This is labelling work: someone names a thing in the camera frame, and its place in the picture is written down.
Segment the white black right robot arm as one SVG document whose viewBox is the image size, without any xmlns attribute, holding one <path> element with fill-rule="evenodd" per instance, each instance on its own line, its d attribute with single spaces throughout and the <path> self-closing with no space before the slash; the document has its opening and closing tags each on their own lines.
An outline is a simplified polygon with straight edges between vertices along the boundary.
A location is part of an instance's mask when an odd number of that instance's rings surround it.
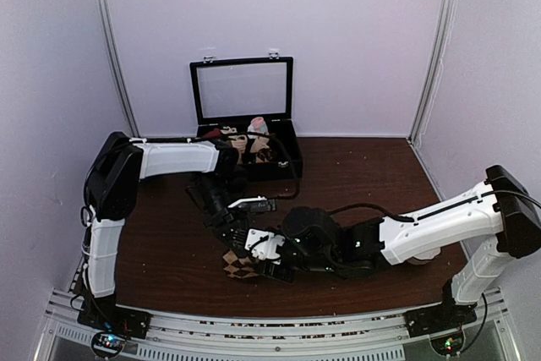
<svg viewBox="0 0 541 361">
<path fill-rule="evenodd" d="M 295 270 L 369 276 L 380 267 L 434 259 L 441 248 L 465 239 L 485 240 L 467 265 L 442 288 L 440 304 L 404 314 L 410 336 L 458 328 L 477 319 L 484 290 L 506 265 L 540 248 L 539 203 L 500 165 L 466 192 L 405 215 L 342 228 L 330 211 L 292 209 L 277 232 L 251 229 L 244 245 L 265 276 L 289 282 Z"/>
</svg>

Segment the aluminium right corner post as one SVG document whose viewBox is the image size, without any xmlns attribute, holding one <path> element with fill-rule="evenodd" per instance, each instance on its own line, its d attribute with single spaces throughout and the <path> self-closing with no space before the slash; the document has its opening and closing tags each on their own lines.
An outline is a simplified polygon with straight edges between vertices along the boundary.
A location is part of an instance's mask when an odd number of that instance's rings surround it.
<svg viewBox="0 0 541 361">
<path fill-rule="evenodd" d="M 441 0 L 434 42 L 430 53 L 429 65 L 424 79 L 418 109 L 409 134 L 412 145 L 420 145 L 422 134 L 429 120 L 429 114 L 442 72 L 445 47 L 451 33 L 452 21 L 456 8 L 456 0 Z"/>
</svg>

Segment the aluminium corner post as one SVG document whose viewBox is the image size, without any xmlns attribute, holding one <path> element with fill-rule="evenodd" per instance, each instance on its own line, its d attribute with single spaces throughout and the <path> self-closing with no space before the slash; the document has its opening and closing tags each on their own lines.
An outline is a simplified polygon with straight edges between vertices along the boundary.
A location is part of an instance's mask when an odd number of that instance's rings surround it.
<svg viewBox="0 0 541 361">
<path fill-rule="evenodd" d="M 429 120 L 429 114 L 442 72 L 445 47 L 451 33 L 452 21 L 456 8 L 456 0 L 441 0 L 434 42 L 430 53 L 429 65 L 424 79 L 418 109 L 409 134 L 412 145 L 420 145 L 422 134 Z"/>
<path fill-rule="evenodd" d="M 134 109 L 128 95 L 128 90 L 121 67 L 117 43 L 112 27 L 112 17 L 109 10 L 108 0 L 96 0 L 98 13 L 101 20 L 101 29 L 104 35 L 107 58 L 112 73 L 113 83 L 117 92 L 120 106 L 129 128 L 129 134 L 140 137 L 139 126 L 136 121 Z"/>
</svg>

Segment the cream rolled sock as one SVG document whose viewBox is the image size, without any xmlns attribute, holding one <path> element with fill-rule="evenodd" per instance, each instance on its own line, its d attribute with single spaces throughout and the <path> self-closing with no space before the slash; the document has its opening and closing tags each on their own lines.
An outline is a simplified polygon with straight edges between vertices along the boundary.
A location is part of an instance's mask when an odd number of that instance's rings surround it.
<svg viewBox="0 0 541 361">
<path fill-rule="evenodd" d="M 226 137 L 226 142 L 238 152 L 238 164 L 241 164 L 248 144 L 248 136 L 240 134 L 236 128 L 229 126 L 223 127 L 221 133 Z"/>
</svg>

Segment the black box with glass lid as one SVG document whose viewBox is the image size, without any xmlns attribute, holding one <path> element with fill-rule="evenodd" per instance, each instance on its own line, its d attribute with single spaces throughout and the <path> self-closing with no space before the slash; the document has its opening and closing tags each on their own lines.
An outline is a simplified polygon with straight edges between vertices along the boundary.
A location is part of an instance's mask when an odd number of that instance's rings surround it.
<svg viewBox="0 0 541 361">
<path fill-rule="evenodd" d="M 267 145 L 276 152 L 269 163 L 256 163 L 247 145 L 241 167 L 256 181 L 286 180 L 294 168 L 303 177 L 303 156 L 292 123 L 292 57 L 247 57 L 191 62 L 189 70 L 202 137 L 226 126 L 248 130 L 255 117 L 263 117 L 274 137 Z"/>
</svg>

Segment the pink teal white rolled sock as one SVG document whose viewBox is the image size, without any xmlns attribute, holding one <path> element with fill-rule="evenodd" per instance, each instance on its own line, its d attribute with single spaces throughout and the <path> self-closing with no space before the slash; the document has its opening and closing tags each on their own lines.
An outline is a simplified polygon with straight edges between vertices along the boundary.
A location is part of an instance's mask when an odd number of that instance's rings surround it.
<svg viewBox="0 0 541 361">
<path fill-rule="evenodd" d="M 262 134 L 268 134 L 268 126 L 263 117 L 255 117 L 251 120 L 250 125 L 248 126 L 249 138 L 256 138 Z"/>
</svg>

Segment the white scalloped bowl right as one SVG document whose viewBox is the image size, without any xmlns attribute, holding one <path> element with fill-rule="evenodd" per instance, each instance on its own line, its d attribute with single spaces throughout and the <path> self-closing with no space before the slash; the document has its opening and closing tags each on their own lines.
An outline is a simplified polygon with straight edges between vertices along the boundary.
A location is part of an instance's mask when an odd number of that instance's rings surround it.
<svg viewBox="0 0 541 361">
<path fill-rule="evenodd" d="M 440 255 L 440 249 L 432 249 L 411 257 L 407 262 L 412 265 L 427 265 Z"/>
</svg>

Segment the brown tan argyle sock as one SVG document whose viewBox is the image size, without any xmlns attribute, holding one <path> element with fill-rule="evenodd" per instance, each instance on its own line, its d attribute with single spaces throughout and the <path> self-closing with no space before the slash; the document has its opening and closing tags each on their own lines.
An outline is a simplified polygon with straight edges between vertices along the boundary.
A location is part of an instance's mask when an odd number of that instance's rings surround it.
<svg viewBox="0 0 541 361">
<path fill-rule="evenodd" d="M 240 258 L 232 250 L 228 250 L 223 256 L 223 270 L 232 279 L 247 280 L 260 276 L 260 261 L 250 256 Z"/>
<path fill-rule="evenodd" d="M 260 149 L 255 153 L 256 163 L 269 163 L 276 159 L 276 152 L 271 148 Z"/>
</svg>

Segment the aluminium left corner post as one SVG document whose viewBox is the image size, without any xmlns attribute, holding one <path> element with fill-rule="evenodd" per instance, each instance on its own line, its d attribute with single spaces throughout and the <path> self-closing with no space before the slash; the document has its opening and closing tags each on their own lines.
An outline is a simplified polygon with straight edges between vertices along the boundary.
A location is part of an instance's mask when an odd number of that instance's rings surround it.
<svg viewBox="0 0 541 361">
<path fill-rule="evenodd" d="M 128 95 L 128 90 L 121 67 L 117 43 L 112 27 L 112 17 L 109 10 L 108 0 L 96 0 L 98 13 L 101 20 L 101 29 L 104 35 L 107 58 L 112 73 L 113 83 L 117 92 L 120 106 L 129 128 L 129 134 L 140 137 L 139 126 L 136 121 L 134 109 Z"/>
</svg>

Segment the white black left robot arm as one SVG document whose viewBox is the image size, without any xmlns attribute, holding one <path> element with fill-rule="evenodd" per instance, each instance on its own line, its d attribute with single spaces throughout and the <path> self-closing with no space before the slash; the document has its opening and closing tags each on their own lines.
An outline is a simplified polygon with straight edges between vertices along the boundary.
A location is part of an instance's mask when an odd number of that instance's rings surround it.
<svg viewBox="0 0 541 361">
<path fill-rule="evenodd" d="M 86 231 L 79 323 L 132 333 L 150 316 L 117 306 L 117 252 L 123 227 L 147 178 L 191 173 L 214 234 L 231 249 L 243 249 L 246 216 L 233 204 L 238 150 L 222 139 L 133 139 L 113 132 L 84 183 L 81 221 Z"/>
</svg>

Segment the aluminium front rail frame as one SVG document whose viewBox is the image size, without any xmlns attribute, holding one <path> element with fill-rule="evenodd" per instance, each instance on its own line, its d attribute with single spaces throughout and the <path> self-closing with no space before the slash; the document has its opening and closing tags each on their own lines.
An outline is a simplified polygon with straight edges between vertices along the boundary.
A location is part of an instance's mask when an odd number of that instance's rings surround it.
<svg viewBox="0 0 541 361">
<path fill-rule="evenodd" d="M 392 309 L 357 315 L 308 318 L 224 318 L 146 311 L 146 337 L 133 338 L 112 360 L 526 360 L 499 289 L 485 293 L 478 320 L 462 327 L 466 346 L 460 357 L 440 356 L 433 336 L 413 337 L 403 314 Z M 30 360 L 99 360 L 90 343 L 99 330 L 77 323 L 82 304 L 73 294 L 53 290 Z"/>
</svg>

